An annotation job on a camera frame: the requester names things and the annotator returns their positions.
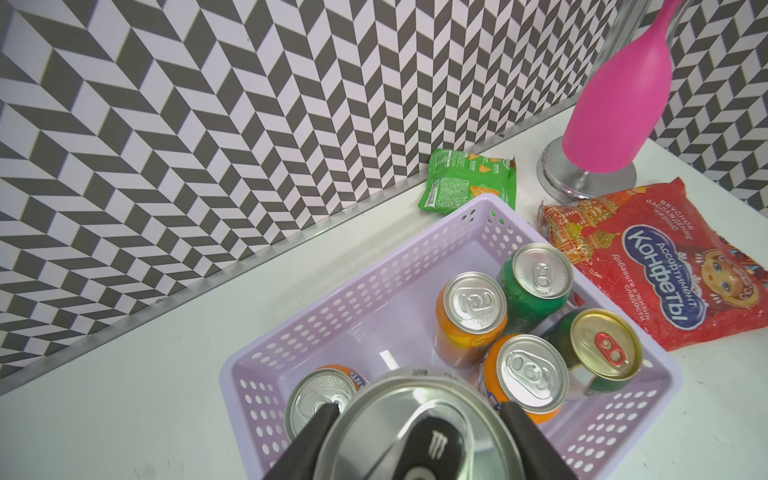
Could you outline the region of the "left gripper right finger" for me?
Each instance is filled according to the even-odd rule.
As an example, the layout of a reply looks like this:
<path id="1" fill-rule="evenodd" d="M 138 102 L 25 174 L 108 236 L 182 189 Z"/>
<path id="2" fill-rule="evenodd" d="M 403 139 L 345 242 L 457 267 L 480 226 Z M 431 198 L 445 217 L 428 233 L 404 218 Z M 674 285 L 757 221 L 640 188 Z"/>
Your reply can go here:
<path id="1" fill-rule="evenodd" d="M 578 479 L 519 404 L 503 402 L 500 416 L 515 441 L 527 479 Z"/>

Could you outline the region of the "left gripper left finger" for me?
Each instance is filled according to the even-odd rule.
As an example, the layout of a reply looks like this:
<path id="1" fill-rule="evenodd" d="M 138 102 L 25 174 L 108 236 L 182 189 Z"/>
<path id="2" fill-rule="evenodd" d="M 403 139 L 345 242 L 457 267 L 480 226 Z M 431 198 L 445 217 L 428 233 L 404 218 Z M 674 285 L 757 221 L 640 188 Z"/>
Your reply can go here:
<path id="1" fill-rule="evenodd" d="M 321 406 L 263 479 L 312 480 L 320 450 L 339 416 L 336 403 Z"/>

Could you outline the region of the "orange fanta can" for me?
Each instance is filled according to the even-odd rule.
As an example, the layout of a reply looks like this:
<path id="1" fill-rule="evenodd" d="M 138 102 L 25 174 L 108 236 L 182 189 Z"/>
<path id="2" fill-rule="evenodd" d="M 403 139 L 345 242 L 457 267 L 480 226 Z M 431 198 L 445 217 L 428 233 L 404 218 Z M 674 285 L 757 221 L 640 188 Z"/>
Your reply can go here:
<path id="1" fill-rule="evenodd" d="M 293 441 L 325 404 L 335 403 L 343 412 L 367 380 L 340 364 L 319 367 L 303 377 L 291 392 L 285 409 L 285 428 Z"/>

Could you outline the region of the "green can gold top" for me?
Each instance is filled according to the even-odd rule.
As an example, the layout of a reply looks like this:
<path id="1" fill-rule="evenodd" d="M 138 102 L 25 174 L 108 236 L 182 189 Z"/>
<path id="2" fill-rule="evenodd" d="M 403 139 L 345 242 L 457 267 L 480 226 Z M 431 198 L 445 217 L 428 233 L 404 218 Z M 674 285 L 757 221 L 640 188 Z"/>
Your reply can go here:
<path id="1" fill-rule="evenodd" d="M 617 392 L 641 369 L 644 350 L 635 330 L 605 309 L 577 309 L 543 338 L 563 357 L 569 374 L 568 400 Z"/>

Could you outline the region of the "orange schweppes can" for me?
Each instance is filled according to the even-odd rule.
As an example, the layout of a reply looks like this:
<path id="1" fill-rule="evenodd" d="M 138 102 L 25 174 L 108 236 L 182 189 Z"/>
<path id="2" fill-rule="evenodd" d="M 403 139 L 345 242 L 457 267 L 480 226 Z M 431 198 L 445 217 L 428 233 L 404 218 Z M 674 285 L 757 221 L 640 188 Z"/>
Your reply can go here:
<path id="1" fill-rule="evenodd" d="M 569 390 L 569 372 L 560 352 L 532 334 L 496 341 L 473 371 L 471 383 L 495 410 L 518 404 L 536 424 L 561 411 Z"/>

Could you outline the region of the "orange soda can back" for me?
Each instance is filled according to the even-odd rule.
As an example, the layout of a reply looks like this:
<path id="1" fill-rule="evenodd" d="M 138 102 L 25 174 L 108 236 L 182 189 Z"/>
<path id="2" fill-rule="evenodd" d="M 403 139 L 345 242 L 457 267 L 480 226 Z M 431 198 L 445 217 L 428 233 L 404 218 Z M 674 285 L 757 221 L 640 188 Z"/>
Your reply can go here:
<path id="1" fill-rule="evenodd" d="M 507 302 L 501 286 L 478 271 L 449 280 L 436 301 L 434 346 L 456 368 L 477 364 L 507 326 Z"/>

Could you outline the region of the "green can back row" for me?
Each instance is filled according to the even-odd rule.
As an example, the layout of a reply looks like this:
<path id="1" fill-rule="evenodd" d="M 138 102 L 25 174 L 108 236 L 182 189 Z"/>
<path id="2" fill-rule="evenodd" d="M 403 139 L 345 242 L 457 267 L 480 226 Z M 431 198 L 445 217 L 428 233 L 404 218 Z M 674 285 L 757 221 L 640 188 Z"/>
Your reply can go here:
<path id="1" fill-rule="evenodd" d="M 507 303 L 505 332 L 532 332 L 567 303 L 573 282 L 572 264 L 561 251 L 548 243 L 521 247 L 499 274 Z"/>

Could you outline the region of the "red candy bag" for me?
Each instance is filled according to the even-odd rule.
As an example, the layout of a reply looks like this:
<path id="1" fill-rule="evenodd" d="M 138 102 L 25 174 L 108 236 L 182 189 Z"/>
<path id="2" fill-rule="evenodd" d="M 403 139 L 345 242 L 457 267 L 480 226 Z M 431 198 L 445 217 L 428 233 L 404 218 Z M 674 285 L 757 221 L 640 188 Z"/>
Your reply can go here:
<path id="1" fill-rule="evenodd" d="M 677 178 L 567 205 L 538 231 L 667 351 L 767 325 L 767 272 L 714 231 Z"/>

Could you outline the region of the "chrome glass holder stand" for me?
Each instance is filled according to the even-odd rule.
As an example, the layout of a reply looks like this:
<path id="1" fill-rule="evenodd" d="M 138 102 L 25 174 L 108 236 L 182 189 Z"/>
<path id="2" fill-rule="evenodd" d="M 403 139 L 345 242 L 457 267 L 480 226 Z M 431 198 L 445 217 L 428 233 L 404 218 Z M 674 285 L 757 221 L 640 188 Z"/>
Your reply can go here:
<path id="1" fill-rule="evenodd" d="M 622 1 L 616 22 L 598 54 L 588 81 L 618 51 L 628 45 L 646 14 L 650 1 Z M 567 204 L 635 187 L 637 173 L 629 166 L 617 172 L 600 174 L 575 166 L 563 150 L 564 137 L 550 142 L 536 164 L 537 178 L 544 190 L 557 202 Z"/>

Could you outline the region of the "green snack packet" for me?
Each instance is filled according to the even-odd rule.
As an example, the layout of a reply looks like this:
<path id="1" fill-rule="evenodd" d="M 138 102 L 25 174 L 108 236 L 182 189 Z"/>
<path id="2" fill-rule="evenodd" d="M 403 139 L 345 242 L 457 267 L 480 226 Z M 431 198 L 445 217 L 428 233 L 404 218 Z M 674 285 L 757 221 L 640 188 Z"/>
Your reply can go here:
<path id="1" fill-rule="evenodd" d="M 515 159 L 437 149 L 430 156 L 426 190 L 418 207 L 450 214 L 478 196 L 492 194 L 514 209 L 516 192 Z"/>

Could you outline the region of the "pink wine glass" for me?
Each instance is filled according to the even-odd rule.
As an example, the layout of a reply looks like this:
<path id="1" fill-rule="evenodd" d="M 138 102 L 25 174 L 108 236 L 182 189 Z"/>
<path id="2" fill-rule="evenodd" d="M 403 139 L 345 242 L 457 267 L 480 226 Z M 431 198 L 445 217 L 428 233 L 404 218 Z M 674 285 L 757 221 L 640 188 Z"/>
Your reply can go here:
<path id="1" fill-rule="evenodd" d="M 673 62 L 667 34 L 682 4 L 666 1 L 645 33 L 587 83 L 562 141 L 576 167 L 607 174 L 635 159 L 669 101 Z"/>

